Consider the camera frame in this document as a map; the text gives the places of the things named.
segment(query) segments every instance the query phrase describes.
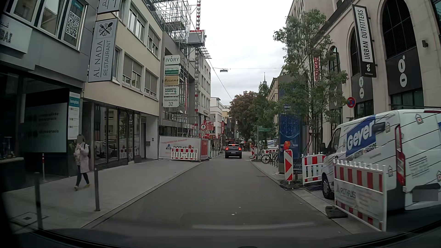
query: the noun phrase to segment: bicycle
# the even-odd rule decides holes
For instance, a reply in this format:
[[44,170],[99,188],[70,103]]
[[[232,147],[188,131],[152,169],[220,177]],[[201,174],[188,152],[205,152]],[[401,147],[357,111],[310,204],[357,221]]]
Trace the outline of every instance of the bicycle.
[[265,154],[262,156],[262,163],[268,164],[269,162],[277,161],[278,158],[277,152],[272,152],[270,154]]

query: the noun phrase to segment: tree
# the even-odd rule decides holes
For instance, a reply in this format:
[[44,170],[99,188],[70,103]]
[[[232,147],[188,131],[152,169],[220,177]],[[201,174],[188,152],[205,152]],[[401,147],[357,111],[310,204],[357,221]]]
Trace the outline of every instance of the tree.
[[329,109],[330,103],[341,107],[346,99],[337,86],[346,82],[345,71],[334,68],[333,53],[330,53],[332,40],[320,28],[326,16],[313,9],[303,13],[301,19],[288,17],[286,27],[274,32],[274,40],[286,45],[284,71],[292,77],[291,82],[279,82],[283,96],[279,104],[282,113],[299,117],[309,129],[315,140],[315,151],[322,140],[323,121],[335,123],[338,114]]
[[259,85],[259,92],[254,98],[253,108],[256,113],[256,123],[254,125],[254,132],[257,132],[258,126],[263,128],[270,128],[269,132],[259,132],[259,140],[264,140],[264,149],[267,149],[266,140],[268,137],[275,136],[275,123],[274,116],[278,113],[277,103],[268,100],[269,87],[268,85],[261,83]]
[[256,122],[256,113],[253,107],[253,100],[257,94],[253,91],[244,91],[243,94],[236,95],[231,101],[230,116],[237,121],[237,130],[242,134],[246,141],[251,137]]

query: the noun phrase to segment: road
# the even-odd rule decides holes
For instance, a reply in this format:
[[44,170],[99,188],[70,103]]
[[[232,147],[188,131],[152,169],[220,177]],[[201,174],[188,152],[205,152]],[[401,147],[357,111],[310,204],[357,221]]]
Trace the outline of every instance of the road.
[[147,194],[94,229],[126,235],[186,235],[212,230],[326,238],[349,234],[285,191],[243,158],[203,162]]

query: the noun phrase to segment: dark car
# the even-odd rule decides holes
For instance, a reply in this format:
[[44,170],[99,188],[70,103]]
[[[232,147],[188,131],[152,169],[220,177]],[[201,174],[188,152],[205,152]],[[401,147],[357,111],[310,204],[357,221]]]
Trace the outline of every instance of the dark car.
[[228,144],[225,148],[225,158],[239,157],[242,158],[242,149],[238,144]]

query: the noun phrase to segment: qr code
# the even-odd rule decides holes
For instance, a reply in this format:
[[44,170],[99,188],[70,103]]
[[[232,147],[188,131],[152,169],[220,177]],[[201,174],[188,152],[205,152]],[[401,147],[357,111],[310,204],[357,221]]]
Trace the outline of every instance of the qr code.
[[66,24],[66,33],[73,38],[77,38],[78,28],[80,27],[80,17],[75,15],[72,11],[69,12],[69,18]]

